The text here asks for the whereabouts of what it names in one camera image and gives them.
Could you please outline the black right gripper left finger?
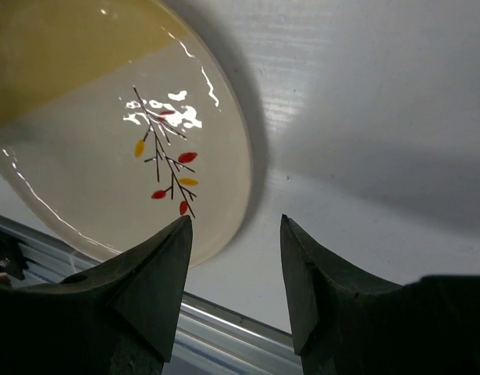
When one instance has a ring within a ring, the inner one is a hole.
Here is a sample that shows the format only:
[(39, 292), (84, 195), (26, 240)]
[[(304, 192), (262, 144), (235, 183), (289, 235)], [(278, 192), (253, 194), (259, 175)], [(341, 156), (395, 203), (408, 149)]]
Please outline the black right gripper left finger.
[(192, 240), (191, 218), (181, 216), (57, 284), (0, 285), (0, 374), (160, 374)]

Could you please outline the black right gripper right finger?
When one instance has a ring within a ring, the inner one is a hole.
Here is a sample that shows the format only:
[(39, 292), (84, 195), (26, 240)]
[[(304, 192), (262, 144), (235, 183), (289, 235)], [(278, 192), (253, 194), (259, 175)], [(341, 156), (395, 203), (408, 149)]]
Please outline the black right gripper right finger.
[(293, 348), (306, 374), (480, 374), (480, 276), (399, 285), (280, 223)]

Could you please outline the yellow cream floral plate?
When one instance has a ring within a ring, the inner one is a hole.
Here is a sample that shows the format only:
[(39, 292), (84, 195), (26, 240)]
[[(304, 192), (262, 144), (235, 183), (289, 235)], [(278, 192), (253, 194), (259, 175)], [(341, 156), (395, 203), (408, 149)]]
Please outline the yellow cream floral plate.
[(190, 264), (240, 229), (251, 145), (229, 81), (160, 1), (0, 1), (0, 174), (105, 261), (180, 216)]

